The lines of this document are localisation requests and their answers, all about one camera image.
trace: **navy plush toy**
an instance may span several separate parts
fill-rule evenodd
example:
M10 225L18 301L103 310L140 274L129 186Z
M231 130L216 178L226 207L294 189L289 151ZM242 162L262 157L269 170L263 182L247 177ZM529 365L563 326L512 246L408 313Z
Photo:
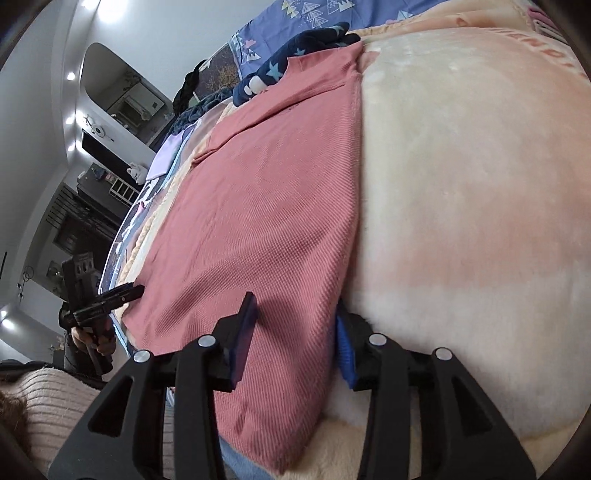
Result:
M333 27L306 30L297 34L277 50L255 73L244 77L234 87L234 105L246 103L268 86L275 85L287 70L289 57L300 57L327 48L347 47L361 40L355 33L347 34L349 24L339 22Z

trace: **cream blanket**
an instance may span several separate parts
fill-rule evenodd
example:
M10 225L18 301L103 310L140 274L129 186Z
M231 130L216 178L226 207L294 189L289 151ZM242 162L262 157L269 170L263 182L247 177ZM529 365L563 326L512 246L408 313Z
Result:
M511 0L453 0L362 33L363 201L343 296L405 348L454 350L541 473L591 399L591 84ZM282 479L356 478L367 411L337 376Z

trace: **pink fabric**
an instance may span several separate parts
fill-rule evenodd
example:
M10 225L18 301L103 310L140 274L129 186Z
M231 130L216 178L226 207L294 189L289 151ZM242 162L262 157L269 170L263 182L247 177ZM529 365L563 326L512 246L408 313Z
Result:
M334 313L358 219L361 42L292 58L281 81L214 129L180 187L124 322L160 354L259 303L243 381L217 394L220 435L272 472L319 417Z

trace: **light blue star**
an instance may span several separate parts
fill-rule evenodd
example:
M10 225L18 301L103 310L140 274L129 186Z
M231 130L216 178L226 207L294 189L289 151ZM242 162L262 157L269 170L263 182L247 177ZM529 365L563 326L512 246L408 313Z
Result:
M267 72L267 75L273 77L276 82L279 82L279 79L283 77L283 74L279 71L279 63L273 65L269 62L269 71Z
M344 32L345 29L343 27L341 27L340 25L334 25L331 27L336 33L337 35L341 32Z

